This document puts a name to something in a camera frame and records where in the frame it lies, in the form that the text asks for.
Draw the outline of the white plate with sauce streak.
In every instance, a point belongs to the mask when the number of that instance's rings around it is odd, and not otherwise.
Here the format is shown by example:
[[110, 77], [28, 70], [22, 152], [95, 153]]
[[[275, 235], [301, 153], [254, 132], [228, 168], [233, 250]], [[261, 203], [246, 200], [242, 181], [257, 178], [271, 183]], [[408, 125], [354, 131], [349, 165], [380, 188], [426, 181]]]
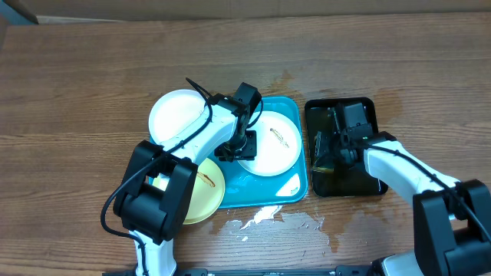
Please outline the white plate with sauce streak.
[[206, 102], [195, 90], [180, 89], [163, 95], [152, 107], [148, 120], [156, 144], [179, 142], [201, 127], [209, 115]]

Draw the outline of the yellow green scrub sponge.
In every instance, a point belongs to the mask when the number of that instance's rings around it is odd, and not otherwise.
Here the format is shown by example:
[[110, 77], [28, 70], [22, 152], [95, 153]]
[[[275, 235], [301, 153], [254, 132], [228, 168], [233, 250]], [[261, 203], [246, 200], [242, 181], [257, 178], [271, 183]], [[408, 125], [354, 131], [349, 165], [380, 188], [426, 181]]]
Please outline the yellow green scrub sponge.
[[334, 154], [331, 135], [318, 131], [315, 136], [314, 161], [312, 169], [320, 173], [334, 172]]

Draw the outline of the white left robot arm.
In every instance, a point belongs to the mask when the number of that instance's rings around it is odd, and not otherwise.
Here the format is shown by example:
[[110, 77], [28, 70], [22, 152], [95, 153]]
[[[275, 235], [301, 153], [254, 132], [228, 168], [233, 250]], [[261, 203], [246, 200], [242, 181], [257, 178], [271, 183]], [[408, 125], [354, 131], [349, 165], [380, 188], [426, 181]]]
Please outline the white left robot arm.
[[223, 161], [251, 160], [255, 131], [249, 129], [255, 104], [207, 104], [204, 121], [174, 146], [147, 140], [134, 149], [121, 185], [105, 206], [120, 217], [137, 252], [133, 275], [173, 275], [173, 238], [189, 210], [198, 165], [214, 153]]

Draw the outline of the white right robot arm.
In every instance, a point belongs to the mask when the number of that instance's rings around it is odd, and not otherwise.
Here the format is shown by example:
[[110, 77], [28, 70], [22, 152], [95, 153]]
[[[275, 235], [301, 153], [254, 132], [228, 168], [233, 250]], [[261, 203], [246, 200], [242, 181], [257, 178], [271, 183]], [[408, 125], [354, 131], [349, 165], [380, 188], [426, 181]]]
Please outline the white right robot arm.
[[330, 154], [360, 166], [411, 204], [414, 249], [381, 261], [382, 275], [482, 275], [490, 271], [490, 192], [477, 179], [461, 182], [407, 152], [371, 125], [336, 130]]

